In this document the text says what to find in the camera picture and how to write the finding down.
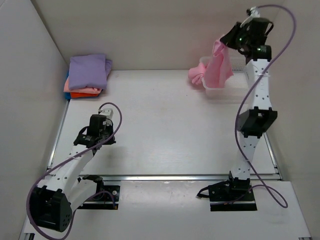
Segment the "pink t-shirt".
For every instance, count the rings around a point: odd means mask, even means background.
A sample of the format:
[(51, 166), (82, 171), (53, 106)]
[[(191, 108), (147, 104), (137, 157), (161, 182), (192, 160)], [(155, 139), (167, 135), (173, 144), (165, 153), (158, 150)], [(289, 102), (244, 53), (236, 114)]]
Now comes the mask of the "pink t-shirt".
[(192, 84), (200, 85), (204, 82), (203, 86), (210, 89), (224, 88), (226, 81), (233, 75), (229, 49), (220, 40), (214, 42), (208, 63), (200, 62), (188, 71), (188, 79)]

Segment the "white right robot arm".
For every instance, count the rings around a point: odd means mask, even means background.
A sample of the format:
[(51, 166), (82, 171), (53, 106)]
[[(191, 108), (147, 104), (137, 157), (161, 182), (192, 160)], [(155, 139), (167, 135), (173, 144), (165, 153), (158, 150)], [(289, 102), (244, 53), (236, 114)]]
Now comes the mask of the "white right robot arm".
[(228, 179), (208, 187), (208, 198), (216, 204), (235, 201), (253, 201), (250, 175), (254, 170), (252, 161), (262, 135), (274, 123), (278, 112), (273, 110), (269, 95), (269, 64), (272, 49), (266, 44), (274, 24), (267, 18), (252, 17), (245, 23), (236, 23), (221, 42), (245, 56), (245, 74), (248, 93), (235, 118), (235, 138), (238, 156)]

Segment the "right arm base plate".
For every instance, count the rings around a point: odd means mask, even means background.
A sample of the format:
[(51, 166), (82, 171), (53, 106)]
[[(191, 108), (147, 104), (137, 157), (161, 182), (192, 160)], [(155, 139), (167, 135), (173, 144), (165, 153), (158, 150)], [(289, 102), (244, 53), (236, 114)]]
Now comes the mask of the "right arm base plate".
[(257, 211), (255, 196), (252, 190), (232, 190), (228, 184), (208, 186), (211, 212), (251, 212)]

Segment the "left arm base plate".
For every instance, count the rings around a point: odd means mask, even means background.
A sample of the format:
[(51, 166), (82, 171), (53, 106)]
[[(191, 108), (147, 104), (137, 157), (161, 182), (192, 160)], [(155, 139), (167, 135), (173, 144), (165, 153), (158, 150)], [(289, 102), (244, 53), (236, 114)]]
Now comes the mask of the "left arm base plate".
[(121, 193), (120, 185), (104, 185), (104, 193), (93, 197), (78, 207), (80, 210), (117, 210)]

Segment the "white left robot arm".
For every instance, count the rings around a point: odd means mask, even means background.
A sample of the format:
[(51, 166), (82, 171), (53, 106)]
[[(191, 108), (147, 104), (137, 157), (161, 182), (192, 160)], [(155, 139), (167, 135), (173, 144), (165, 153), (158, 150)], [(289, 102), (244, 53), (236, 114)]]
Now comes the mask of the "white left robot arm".
[(99, 199), (104, 195), (100, 176), (80, 177), (80, 174), (103, 145), (115, 142), (112, 114), (93, 114), (89, 125), (83, 127), (74, 140), (69, 161), (32, 191), (29, 211), (34, 225), (62, 233), (80, 205), (90, 196)]

